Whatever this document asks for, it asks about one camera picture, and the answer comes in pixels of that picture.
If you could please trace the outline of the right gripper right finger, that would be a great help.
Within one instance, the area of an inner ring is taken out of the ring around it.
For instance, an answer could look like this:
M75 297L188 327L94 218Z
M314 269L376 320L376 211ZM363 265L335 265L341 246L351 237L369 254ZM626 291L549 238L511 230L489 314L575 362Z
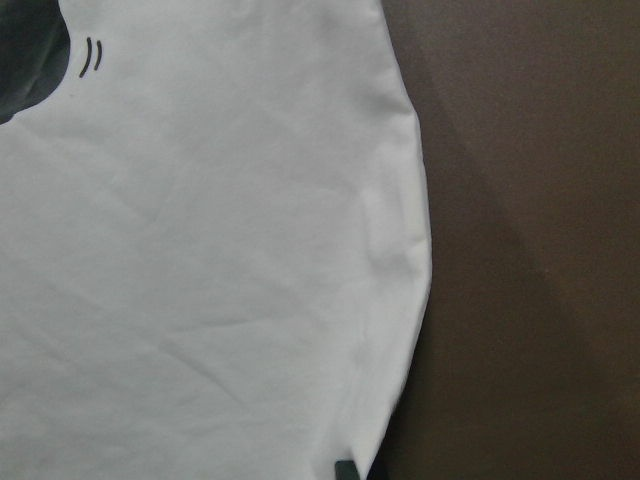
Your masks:
M366 476L367 480L390 480L390 474L385 463L384 455L382 452L379 452Z

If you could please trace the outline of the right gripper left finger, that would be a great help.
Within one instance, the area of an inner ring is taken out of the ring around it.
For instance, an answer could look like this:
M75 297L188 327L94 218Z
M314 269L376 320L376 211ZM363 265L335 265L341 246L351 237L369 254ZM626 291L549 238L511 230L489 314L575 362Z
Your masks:
M340 460L334 465L336 480L359 480L356 464L351 460Z

